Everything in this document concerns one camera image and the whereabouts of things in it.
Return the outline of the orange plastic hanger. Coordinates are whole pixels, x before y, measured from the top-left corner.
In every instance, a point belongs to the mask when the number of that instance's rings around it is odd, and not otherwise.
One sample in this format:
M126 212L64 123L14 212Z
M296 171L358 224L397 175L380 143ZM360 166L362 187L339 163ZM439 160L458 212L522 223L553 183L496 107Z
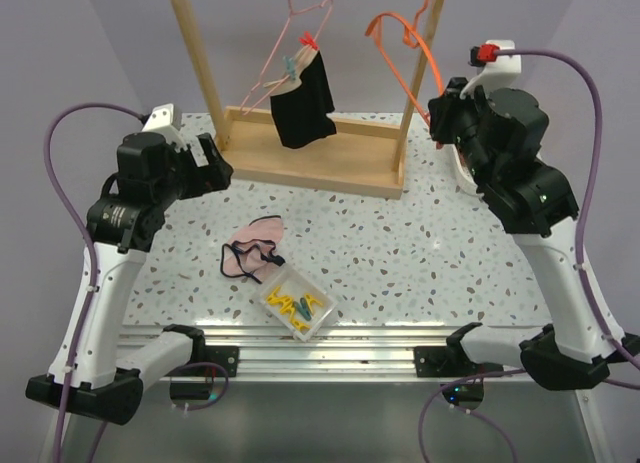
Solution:
M406 146L412 119L430 121L421 88L431 77L433 94L444 90L442 71L433 44L445 0L412 0L408 12L383 11L369 22L365 36L372 40L387 68L406 97L398 136L398 148Z

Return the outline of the pink underwear navy trim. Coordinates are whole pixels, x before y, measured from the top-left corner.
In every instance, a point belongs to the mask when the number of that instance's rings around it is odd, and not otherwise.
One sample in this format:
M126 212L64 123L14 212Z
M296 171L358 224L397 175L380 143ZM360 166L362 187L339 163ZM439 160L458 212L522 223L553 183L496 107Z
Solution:
M283 236L280 215L253 220L222 245L220 273L227 278L247 278L262 284L286 263L278 253Z

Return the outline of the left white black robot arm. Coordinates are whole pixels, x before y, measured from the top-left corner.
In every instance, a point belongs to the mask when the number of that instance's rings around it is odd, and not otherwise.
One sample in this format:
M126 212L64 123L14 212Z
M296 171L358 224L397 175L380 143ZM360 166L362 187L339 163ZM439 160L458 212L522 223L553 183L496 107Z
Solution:
M208 133L197 140L207 163L196 163L157 132L126 136L116 152L118 169L105 181L87 212L83 276L69 328L44 375L29 379L26 397L67 412L116 425L128 423L143 393L180 369L201 373L208 363L203 331L171 324L154 341L118 358L121 325L136 278L177 200L224 191L227 163Z

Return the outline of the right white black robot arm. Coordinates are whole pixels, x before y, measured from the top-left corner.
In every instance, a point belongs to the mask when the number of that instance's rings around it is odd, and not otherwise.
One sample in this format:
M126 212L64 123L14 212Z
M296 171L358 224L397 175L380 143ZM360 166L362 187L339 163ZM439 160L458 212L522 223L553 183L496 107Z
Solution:
M476 87L466 96L466 85L454 77L429 101L430 135L462 155L482 200L528 261L551 321L527 331L470 323L447 337L439 362L461 376L508 366L547 390L592 389L623 361L623 350L638 354L639 338L610 314L594 277L592 293L584 292L579 207L567 177L539 157L549 118L523 90Z

